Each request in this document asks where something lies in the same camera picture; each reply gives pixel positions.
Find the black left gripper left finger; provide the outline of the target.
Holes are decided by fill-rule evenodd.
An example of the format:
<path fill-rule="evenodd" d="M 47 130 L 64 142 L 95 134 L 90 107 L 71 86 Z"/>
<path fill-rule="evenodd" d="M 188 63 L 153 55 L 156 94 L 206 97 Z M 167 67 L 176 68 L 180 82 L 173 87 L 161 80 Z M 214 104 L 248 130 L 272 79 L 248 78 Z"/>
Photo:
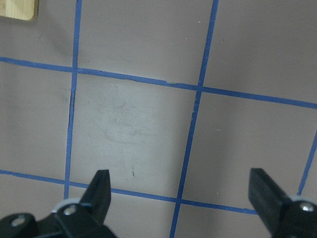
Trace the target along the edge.
<path fill-rule="evenodd" d="M 0 220 L 2 238 L 114 238 L 105 224 L 111 202 L 108 170 L 98 170 L 80 199 L 67 199 L 41 220 L 15 213 Z"/>

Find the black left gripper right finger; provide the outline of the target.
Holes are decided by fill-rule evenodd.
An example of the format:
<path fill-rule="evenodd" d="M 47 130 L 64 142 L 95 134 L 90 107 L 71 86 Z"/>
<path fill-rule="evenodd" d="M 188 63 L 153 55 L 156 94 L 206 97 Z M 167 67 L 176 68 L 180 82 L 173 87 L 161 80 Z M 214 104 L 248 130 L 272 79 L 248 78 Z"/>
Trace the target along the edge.
<path fill-rule="evenodd" d="M 272 238 L 315 238 L 317 204 L 289 196 L 261 168 L 251 168 L 248 199 Z"/>

